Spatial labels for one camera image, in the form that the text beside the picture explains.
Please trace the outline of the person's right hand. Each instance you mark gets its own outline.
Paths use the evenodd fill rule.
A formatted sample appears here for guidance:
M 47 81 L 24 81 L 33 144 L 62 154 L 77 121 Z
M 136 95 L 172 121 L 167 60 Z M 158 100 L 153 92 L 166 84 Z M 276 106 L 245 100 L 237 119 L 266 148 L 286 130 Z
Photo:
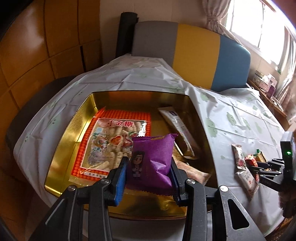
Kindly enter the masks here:
M 278 195 L 283 217 L 291 218 L 295 215 L 295 190 L 279 192 Z

